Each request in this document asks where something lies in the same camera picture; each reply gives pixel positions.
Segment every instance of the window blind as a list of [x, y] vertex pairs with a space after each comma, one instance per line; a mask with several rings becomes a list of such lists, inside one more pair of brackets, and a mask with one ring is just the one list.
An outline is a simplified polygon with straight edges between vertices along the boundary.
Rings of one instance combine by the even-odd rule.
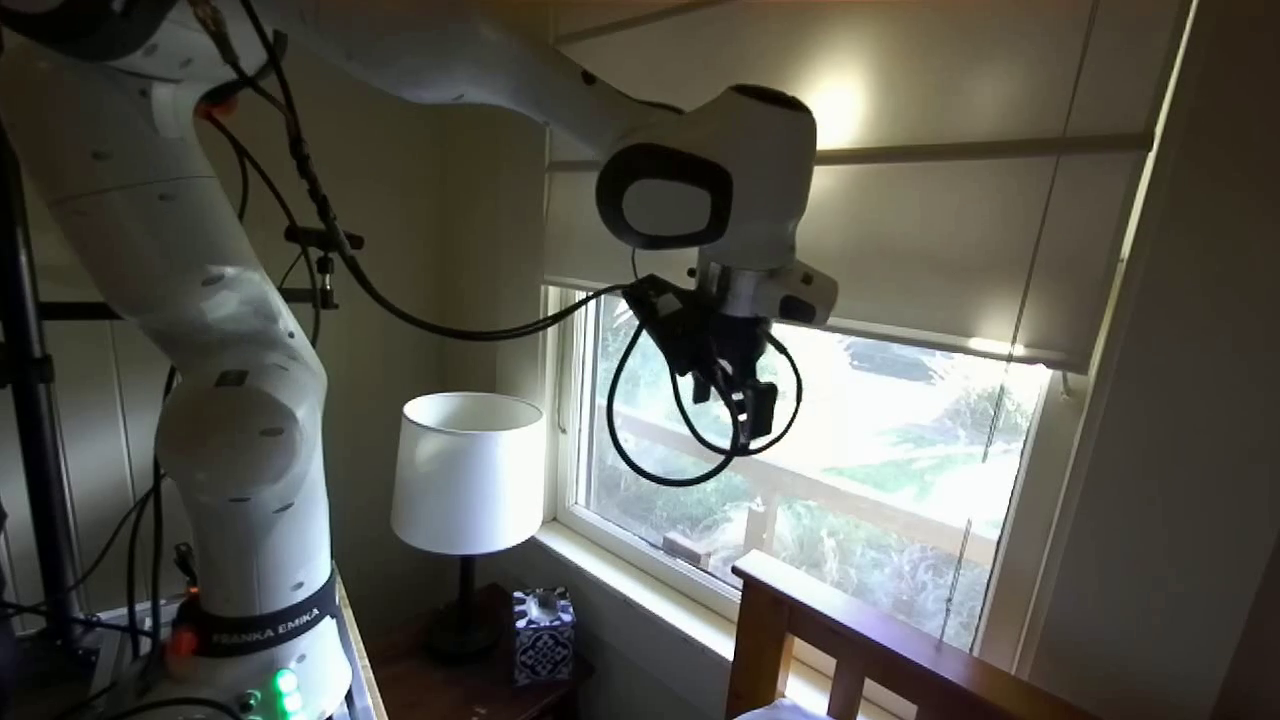
[[[1180, 16], [1168, 0], [732, 0], [564, 24], [564, 52], [684, 108], [728, 84], [816, 108], [800, 256], [840, 280], [832, 324], [1088, 368]], [[596, 220], [580, 160], [552, 144], [544, 272], [628, 280], [632, 248]], [[692, 252], [636, 264], [680, 276]]]

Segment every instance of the wire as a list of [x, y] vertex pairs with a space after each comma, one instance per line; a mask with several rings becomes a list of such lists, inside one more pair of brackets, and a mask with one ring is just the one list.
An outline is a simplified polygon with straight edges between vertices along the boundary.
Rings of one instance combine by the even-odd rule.
[[164, 572], [164, 492], [160, 456], [152, 456], [152, 648], [160, 648], [160, 572]]
[[[204, 120], [232, 144], [236, 152], [236, 168], [240, 168], [240, 204], [236, 204], [236, 216], [244, 220], [244, 208], [248, 208], [248, 168], [252, 176], [272, 192], [280, 216], [288, 220], [288, 228], [296, 228], [296, 212], [288, 208], [280, 184], [272, 180], [272, 172], [256, 160], [256, 152], [224, 124], [216, 120], [212, 112], [204, 112]], [[308, 320], [308, 336], [312, 344], [320, 344], [320, 316], [324, 316], [324, 300], [320, 300], [320, 280], [316, 280], [316, 260], [312, 260], [312, 248], [300, 248], [296, 260], [280, 272], [276, 288], [284, 292], [284, 280], [292, 276], [292, 268], [304, 264], [308, 268], [308, 308], [312, 308], [312, 320]]]
[[[48, 616], [48, 608], [36, 608], [36, 604], [0, 600], [0, 608], [12, 612], [12, 616]], [[104, 628], [104, 632], [132, 632], [128, 624], [108, 624], [108, 620], [96, 620], [96, 616], [72, 616], [68, 624]]]
[[220, 116], [212, 116], [212, 112], [200, 112], [200, 116], [204, 116], [204, 124], [212, 124], [212, 128], [232, 144], [236, 160], [248, 164], [252, 176], [272, 192], [280, 216], [284, 216], [288, 224], [296, 224], [292, 204], [284, 200], [284, 192], [280, 192], [280, 184], [272, 180], [272, 172], [252, 156], [252, 148], [248, 148]]
[[56, 720], [76, 720], [84, 708], [92, 708], [96, 700], [112, 696], [116, 688], [120, 688], [120, 684], [112, 680], [112, 684], [80, 696], [76, 704], [60, 708]]
[[[80, 592], [80, 588], [104, 568], [104, 560], [112, 556], [120, 532], [128, 528], [132, 512], [140, 512], [144, 500], [148, 500], [148, 496], [140, 496], [140, 500], [132, 500], [132, 504], [124, 508], [124, 516], [116, 520], [116, 528], [112, 528], [112, 536], [104, 540], [104, 548], [96, 548], [96, 556], [92, 556], [88, 568], [64, 588], [64, 596]], [[36, 600], [36, 604], [8, 604], [8, 608], [44, 612], [44, 604], [48, 604], [48, 596]]]
[[760, 452], [768, 452], [768, 448], [776, 448], [780, 440], [792, 436], [792, 428], [796, 428], [796, 420], [800, 420], [800, 404], [804, 404], [804, 376], [800, 376], [800, 364], [796, 364], [796, 356], [788, 352], [784, 340], [768, 336], [768, 348], [776, 348], [776, 352], [788, 360], [792, 380], [796, 380], [796, 404], [792, 404], [788, 424], [784, 424], [772, 440], [764, 440], [764, 444], [756, 444], [756, 448], [720, 448], [720, 444], [712, 444], [712, 440], [696, 428], [696, 420], [688, 416], [688, 404], [684, 404], [684, 396], [680, 396], [676, 372], [672, 372], [672, 364], [668, 364], [672, 400], [676, 400], [676, 408], [680, 408], [680, 420], [684, 420], [688, 436], [692, 436], [696, 444], [704, 444], [708, 452], [760, 456]]
[[144, 532], [148, 504], [156, 504], [156, 492], [144, 492], [140, 512], [132, 512], [128, 556], [124, 556], [124, 612], [128, 612], [128, 652], [132, 652], [132, 660], [144, 656], [140, 652], [140, 616], [136, 616], [136, 544], [140, 544], [140, 532]]
[[228, 36], [224, 12], [216, 4], [192, 4], [196, 24], [216, 44], [224, 64], [236, 72], [244, 88], [252, 88], [268, 108], [284, 112], [280, 96], [272, 96], [256, 76], [244, 72], [240, 52]]
[[612, 448], [616, 448], [616, 456], [636, 472], [636, 476], [644, 476], [648, 484], [660, 484], [660, 488], [696, 488], [696, 484], [708, 484], [708, 480], [716, 480], [732, 460], [736, 460], [736, 452], [716, 452], [720, 460], [708, 468], [708, 472], [696, 472], [696, 476], [656, 476], [656, 472], [648, 472], [644, 464], [636, 464], [636, 456], [624, 448], [624, 440], [620, 440], [620, 432], [616, 432], [616, 388], [620, 388], [620, 376], [624, 376], [624, 368], [628, 368], [628, 360], [632, 360], [632, 352], [636, 352], [636, 344], [640, 344], [640, 324], [636, 324], [636, 332], [632, 332], [632, 340], [628, 340], [628, 348], [624, 348], [624, 356], [616, 360], [616, 368], [612, 368], [612, 380], [608, 380], [608, 396], [604, 396], [604, 428], [608, 428], [608, 440], [612, 440]]
[[188, 588], [200, 588], [196, 544], [188, 540], [172, 544], [172, 564], [184, 572]]
[[528, 320], [528, 324], [516, 324], [516, 328], [448, 328], [448, 324], [420, 320], [420, 316], [404, 312], [400, 304], [392, 304], [392, 300], [372, 284], [372, 276], [364, 272], [364, 264], [356, 260], [356, 252], [352, 252], [352, 244], [348, 244], [348, 232], [340, 228], [340, 220], [336, 220], [336, 212], [332, 212], [332, 200], [328, 200], [328, 192], [324, 192], [324, 184], [320, 184], [320, 172], [316, 172], [316, 164], [312, 164], [312, 152], [308, 152], [308, 136], [304, 136], [304, 128], [300, 128], [300, 108], [296, 108], [288, 72], [284, 72], [284, 64], [280, 64], [280, 52], [276, 52], [276, 44], [272, 44], [272, 36], [268, 36], [256, 4], [252, 4], [252, 0], [240, 0], [240, 8], [244, 8], [244, 16], [248, 16], [256, 40], [264, 44], [268, 68], [272, 68], [272, 76], [276, 76], [276, 84], [280, 84], [288, 156], [292, 156], [296, 176], [308, 184], [308, 200], [312, 200], [312, 208], [316, 208], [316, 216], [320, 216], [320, 228], [328, 232], [340, 264], [352, 272], [356, 288], [360, 288], [372, 304], [380, 304], [388, 316], [396, 316], [396, 320], [408, 324], [408, 328], [420, 328], [420, 332], [432, 332], [432, 336], [448, 336], [448, 340], [520, 340], [520, 336], [536, 336], [536, 332], [548, 332], [548, 328], [564, 324], [572, 312], [580, 312], [584, 304], [592, 304], [592, 300], [600, 300], [600, 296], [608, 296], [608, 292], [620, 292], [620, 288], [600, 288], [600, 292], [568, 304], [568, 308], [556, 312], [556, 316]]

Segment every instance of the glass pane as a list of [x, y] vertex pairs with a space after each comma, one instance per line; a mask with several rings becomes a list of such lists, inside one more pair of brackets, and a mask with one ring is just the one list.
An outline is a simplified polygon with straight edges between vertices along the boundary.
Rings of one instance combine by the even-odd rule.
[[[720, 584], [736, 584], [740, 552], [764, 548], [956, 648], [972, 644], [1044, 368], [776, 328], [804, 376], [792, 436], [712, 484], [656, 488], [624, 468], [604, 424], [636, 320], [608, 300], [596, 332], [588, 512]], [[796, 380], [780, 356], [764, 356], [760, 376], [780, 384], [780, 428], [796, 408]], [[692, 420], [724, 440], [716, 404], [692, 404]], [[668, 364], [648, 340], [620, 376], [616, 428], [656, 476], [716, 464], [684, 428]]]

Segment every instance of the lamp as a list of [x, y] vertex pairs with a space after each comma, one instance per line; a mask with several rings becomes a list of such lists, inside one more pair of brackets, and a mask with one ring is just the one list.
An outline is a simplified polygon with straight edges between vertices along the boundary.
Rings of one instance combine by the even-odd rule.
[[476, 556], [528, 540], [544, 520], [540, 408], [492, 392], [432, 392], [400, 412], [392, 532], [460, 556], [456, 604], [428, 628], [436, 660], [476, 660], [496, 632], [476, 620]]

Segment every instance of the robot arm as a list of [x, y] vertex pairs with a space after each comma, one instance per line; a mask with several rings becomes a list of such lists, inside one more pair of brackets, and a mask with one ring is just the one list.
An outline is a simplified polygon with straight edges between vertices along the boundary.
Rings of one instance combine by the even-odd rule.
[[[764, 88], [692, 112], [644, 104], [468, 0], [260, 0], [260, 12], [392, 96], [500, 104], [596, 148], [600, 216], [620, 240], [700, 248], [696, 288], [628, 288], [680, 372], [752, 404], [768, 320], [828, 316], [836, 284], [796, 260], [804, 104]], [[324, 368], [192, 132], [200, 96], [236, 80], [228, 60], [264, 68], [264, 44], [232, 0], [0, 0], [0, 20], [52, 48], [0, 56], [0, 120], [28, 176], [100, 292], [184, 376], [156, 448], [196, 532], [200, 648], [168, 664], [164, 692], [236, 704], [296, 672], [328, 716], [348, 660], [328, 620]]]
[[768, 324], [824, 324], [836, 304], [836, 284], [796, 260], [816, 156], [800, 100], [728, 88], [692, 112], [644, 104], [468, 0], [272, 0], [264, 12], [392, 96], [512, 108], [596, 148], [608, 232], [652, 252], [696, 248], [696, 288], [648, 276], [624, 292], [632, 312], [700, 396], [716, 388], [732, 404], [744, 444], [772, 432], [776, 392], [756, 380]]

